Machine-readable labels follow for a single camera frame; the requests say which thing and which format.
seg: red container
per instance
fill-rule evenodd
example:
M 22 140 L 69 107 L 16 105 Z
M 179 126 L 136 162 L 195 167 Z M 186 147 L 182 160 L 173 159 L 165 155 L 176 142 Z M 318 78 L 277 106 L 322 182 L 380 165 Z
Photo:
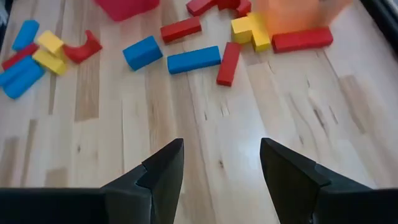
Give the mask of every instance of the red container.
M 114 21 L 123 21 L 149 11 L 159 5 L 160 0 L 94 0 Z

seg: toy block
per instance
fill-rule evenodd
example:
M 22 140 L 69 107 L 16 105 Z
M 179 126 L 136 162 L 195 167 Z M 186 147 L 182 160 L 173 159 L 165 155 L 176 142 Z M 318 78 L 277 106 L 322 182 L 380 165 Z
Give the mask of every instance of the toy block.
M 217 6 L 218 10 L 235 10 L 237 18 L 247 16 L 251 12 L 251 2 L 248 0 L 217 0 Z
M 171 25 L 160 28 L 163 41 L 169 43 L 175 39 L 185 37 L 186 35 L 194 34 L 201 31 L 199 17 L 185 19 L 184 21 L 176 22 Z
M 24 94 L 37 80 L 43 77 L 45 70 L 32 59 L 31 61 L 33 64 L 21 72 L 18 78 L 3 86 L 3 90 L 8 97 L 17 99 Z
M 240 51 L 240 44 L 234 42 L 226 43 L 223 61 L 221 62 L 220 70 L 218 71 L 217 84 L 232 86 Z
M 6 85 L 16 79 L 21 72 L 31 67 L 34 63 L 30 55 L 25 56 L 22 60 L 15 63 L 0 75 L 0 86 Z
M 26 20 L 23 24 L 17 38 L 12 45 L 12 49 L 20 51 L 27 47 L 35 39 L 36 33 L 39 30 L 40 24 L 35 20 Z
M 220 51 L 217 46 L 167 57 L 167 67 L 170 74 L 188 72 L 198 68 L 219 65 L 220 63 Z
M 73 62 L 79 64 L 102 49 L 102 46 L 90 30 L 86 30 L 87 41 L 80 47 L 63 45 L 63 53 Z
M 216 5 L 216 0 L 191 0 L 187 3 L 188 12 L 193 16 L 200 16 Z
M 33 55 L 37 49 L 39 49 L 39 46 L 37 44 L 35 43 L 29 44 L 27 47 L 14 54 L 10 59 L 3 62 L 2 68 L 4 70 L 7 70 L 8 68 L 12 67 L 15 63 L 23 59 L 24 57 L 28 55 Z
M 62 59 L 42 49 L 33 54 L 33 59 L 57 75 L 63 75 L 67 71 L 67 65 Z
M 62 56 L 63 41 L 60 40 L 51 31 L 44 31 L 44 33 L 37 39 L 37 42 L 55 56 Z
M 231 21 L 234 42 L 245 44 L 252 41 L 254 50 L 260 52 L 271 46 L 260 14 L 250 12 L 248 16 Z
M 149 36 L 124 49 L 123 54 L 133 70 L 138 70 L 163 57 L 154 36 Z
M 233 40 L 239 44 L 250 42 L 252 37 L 251 20 L 248 17 L 233 19 L 231 21 Z
M 217 0 L 218 10 L 236 9 L 240 4 L 240 0 Z
M 123 21 L 149 11 L 159 5 L 159 0 L 95 0 L 114 21 Z
M 240 5 L 236 8 L 236 17 L 247 16 L 251 12 L 251 2 L 248 0 L 241 0 Z
M 276 34 L 272 38 L 275 53 L 291 52 L 294 50 L 314 49 L 331 45 L 333 36 L 329 27 Z

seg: blue block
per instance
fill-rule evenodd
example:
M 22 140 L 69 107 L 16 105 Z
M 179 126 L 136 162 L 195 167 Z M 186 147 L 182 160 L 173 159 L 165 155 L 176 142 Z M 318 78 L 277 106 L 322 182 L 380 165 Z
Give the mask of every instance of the blue block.
M 20 51 L 31 44 L 39 30 L 39 23 L 35 20 L 26 20 L 12 45 L 12 49 Z
M 138 70 L 163 57 L 154 36 L 147 37 L 124 49 L 123 54 L 133 70 Z
M 185 52 L 167 57 L 170 74 L 188 72 L 190 70 L 219 65 L 221 63 L 218 46 Z
M 18 76 L 21 75 L 24 70 L 27 70 L 34 64 L 35 61 L 32 59 L 32 56 L 28 55 L 24 57 L 22 60 L 15 63 L 12 67 L 0 74 L 0 86 L 6 85 L 7 83 L 18 78 Z
M 42 78 L 45 70 L 34 63 L 24 70 L 16 79 L 3 86 L 6 95 L 12 99 L 17 99 L 24 94 L 37 80 Z

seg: red block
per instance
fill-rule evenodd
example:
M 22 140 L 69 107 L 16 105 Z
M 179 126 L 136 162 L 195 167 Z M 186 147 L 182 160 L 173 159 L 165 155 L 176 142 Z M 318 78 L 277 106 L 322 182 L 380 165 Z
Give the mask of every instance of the red block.
M 251 2 L 248 0 L 241 0 L 240 5 L 236 8 L 236 17 L 244 17 L 251 12 Z
M 29 44 L 24 49 L 18 51 L 18 53 L 16 53 L 16 54 L 14 54 L 10 59 L 3 62 L 2 63 L 3 69 L 7 70 L 11 66 L 13 66 L 15 63 L 19 62 L 22 58 L 24 58 L 28 55 L 33 55 L 37 49 L 39 49 L 39 46 L 37 44 L 35 44 L 35 43 Z
M 151 10 L 159 0 L 94 0 L 114 21 L 122 21 Z
M 236 9 L 239 3 L 239 0 L 217 0 L 218 10 Z
M 240 44 L 234 42 L 226 43 L 223 61 L 218 71 L 217 84 L 232 86 L 240 51 Z
M 199 31 L 201 31 L 199 17 L 192 17 L 160 28 L 160 33 L 165 43 Z
M 216 0 L 191 0 L 187 3 L 187 9 L 191 15 L 200 16 L 216 4 Z
M 329 27 L 276 34 L 272 38 L 272 47 L 275 53 L 290 52 L 294 50 L 314 49 L 329 46 L 333 36 Z
M 81 47 L 71 47 L 64 44 L 63 52 L 75 63 L 81 63 L 102 49 L 100 42 L 90 30 L 86 30 L 87 41 Z

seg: l-shaped yellow block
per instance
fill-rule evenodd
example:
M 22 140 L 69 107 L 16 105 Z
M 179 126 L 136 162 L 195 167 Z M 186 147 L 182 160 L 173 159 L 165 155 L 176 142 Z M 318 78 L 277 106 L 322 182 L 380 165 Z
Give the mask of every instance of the l-shaped yellow block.
M 252 41 L 254 50 L 260 52 L 271 46 L 266 28 L 260 14 L 248 13 L 248 16 L 231 21 L 233 41 L 245 44 Z

